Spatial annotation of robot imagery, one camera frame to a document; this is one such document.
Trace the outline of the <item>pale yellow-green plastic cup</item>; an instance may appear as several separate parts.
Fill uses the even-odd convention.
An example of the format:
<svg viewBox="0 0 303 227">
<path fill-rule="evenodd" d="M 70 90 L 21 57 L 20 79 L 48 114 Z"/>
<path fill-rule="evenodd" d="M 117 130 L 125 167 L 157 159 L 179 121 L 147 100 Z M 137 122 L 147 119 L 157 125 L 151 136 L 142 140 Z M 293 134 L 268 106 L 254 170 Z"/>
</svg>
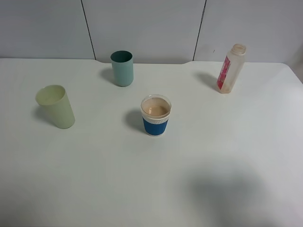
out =
<svg viewBox="0 0 303 227">
<path fill-rule="evenodd" d="M 57 128 L 67 129 L 74 125 L 75 117 L 63 86 L 49 85 L 40 89 L 35 100 Z"/>
</svg>

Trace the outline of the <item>teal plastic cup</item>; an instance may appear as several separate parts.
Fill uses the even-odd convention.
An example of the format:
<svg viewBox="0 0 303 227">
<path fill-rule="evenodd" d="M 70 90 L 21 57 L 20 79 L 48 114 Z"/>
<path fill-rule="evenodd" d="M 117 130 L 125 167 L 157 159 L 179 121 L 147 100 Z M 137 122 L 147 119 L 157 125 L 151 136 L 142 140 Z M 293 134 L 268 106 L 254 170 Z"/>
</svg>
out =
<svg viewBox="0 0 303 227">
<path fill-rule="evenodd" d="M 116 83 L 121 87 L 131 85 L 134 79 L 133 55 L 128 51 L 116 51 L 110 59 Z"/>
</svg>

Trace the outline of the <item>glass cup with blue sleeve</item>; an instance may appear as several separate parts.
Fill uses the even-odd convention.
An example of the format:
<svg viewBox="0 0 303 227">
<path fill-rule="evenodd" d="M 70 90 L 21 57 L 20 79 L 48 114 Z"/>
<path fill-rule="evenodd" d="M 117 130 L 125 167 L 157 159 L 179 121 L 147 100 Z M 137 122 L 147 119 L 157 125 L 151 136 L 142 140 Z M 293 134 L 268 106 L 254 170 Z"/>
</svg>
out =
<svg viewBox="0 0 303 227">
<path fill-rule="evenodd" d="M 151 136 L 160 136 L 165 130 L 171 113 L 170 100 L 159 94 L 145 97 L 141 102 L 144 129 Z"/>
</svg>

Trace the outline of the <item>clear drink bottle red label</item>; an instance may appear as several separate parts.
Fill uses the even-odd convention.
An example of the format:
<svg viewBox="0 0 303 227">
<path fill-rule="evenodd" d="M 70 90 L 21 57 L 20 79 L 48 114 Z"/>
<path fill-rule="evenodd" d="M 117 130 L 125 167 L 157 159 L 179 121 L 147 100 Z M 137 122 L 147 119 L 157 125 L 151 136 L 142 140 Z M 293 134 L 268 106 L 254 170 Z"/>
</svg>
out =
<svg viewBox="0 0 303 227">
<path fill-rule="evenodd" d="M 223 66 L 217 79 L 217 87 L 222 94 L 228 94 L 239 76 L 245 62 L 246 46 L 235 44 L 226 54 Z"/>
</svg>

